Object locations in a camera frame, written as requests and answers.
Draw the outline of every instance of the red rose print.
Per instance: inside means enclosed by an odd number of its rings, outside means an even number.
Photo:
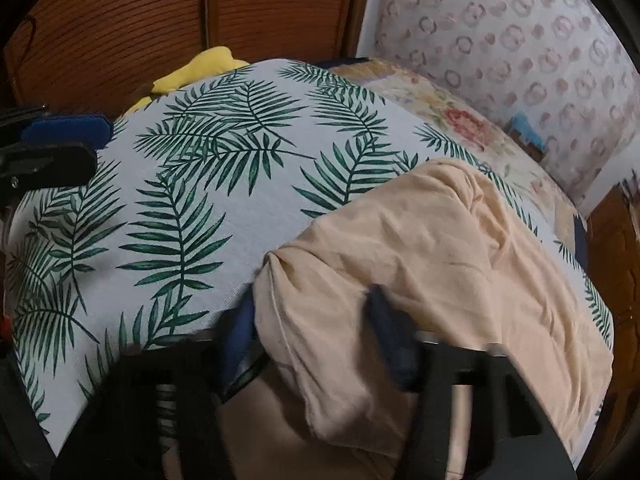
[[[457,108],[447,108],[442,112],[444,117],[453,129],[465,137],[469,142],[474,143],[480,150],[484,152],[485,144],[485,124],[478,118],[473,117],[472,114],[465,110],[458,110]]]

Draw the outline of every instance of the beige cloth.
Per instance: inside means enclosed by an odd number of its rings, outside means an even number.
[[[450,344],[502,343],[571,453],[612,355],[583,298],[479,171],[421,164],[316,219],[268,254],[254,284],[260,339],[312,433],[396,460],[413,397],[390,384],[364,330],[371,283]],[[449,470],[462,473],[464,440],[454,434]]]
[[[238,480],[373,480],[366,462],[310,434],[303,401],[269,365],[218,411]]]

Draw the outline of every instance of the bed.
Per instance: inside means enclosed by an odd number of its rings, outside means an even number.
[[[209,326],[266,251],[443,156],[494,183],[611,349],[610,313],[570,248],[575,209],[506,134],[386,62],[328,72],[268,60],[123,116],[87,186],[30,193],[17,209],[6,304],[20,373],[53,451],[127,345],[165,346]],[[244,382],[260,372],[247,368]]]

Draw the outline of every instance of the wooden louvered door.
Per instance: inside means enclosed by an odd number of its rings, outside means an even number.
[[[210,44],[239,59],[308,62],[340,55],[351,0],[207,0]]]
[[[39,0],[26,56],[30,22],[4,50],[15,97],[117,116],[137,88],[204,49],[203,9],[203,0]]]
[[[362,20],[364,6],[354,20],[351,1],[39,0],[4,58],[18,104],[114,118],[137,100],[137,89],[208,46],[226,45],[249,62],[338,57],[346,23],[353,22],[353,43]]]
[[[636,215],[630,211],[621,187],[616,186],[588,219],[589,277],[613,314],[615,337],[611,383],[578,470],[583,478],[614,460],[612,450],[621,445],[627,433],[631,436],[636,432],[638,438],[640,242],[632,219]]]

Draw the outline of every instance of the white wall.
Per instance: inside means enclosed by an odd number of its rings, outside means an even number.
[[[613,186],[624,178],[631,178],[632,169],[640,173],[640,136],[607,161],[585,193],[584,201],[580,204],[580,212],[584,215],[590,214]]]
[[[379,15],[380,0],[367,0],[356,51],[357,56],[375,56],[375,34]],[[579,207],[580,211],[585,215],[591,213],[613,186],[624,178],[631,177],[632,168],[636,168],[636,171],[640,170],[640,136],[606,163],[585,193],[584,201]]]
[[[356,56],[373,56],[376,27],[378,26],[378,15],[380,10],[380,0],[367,0],[367,7],[364,10],[362,29],[360,30],[360,41]]]

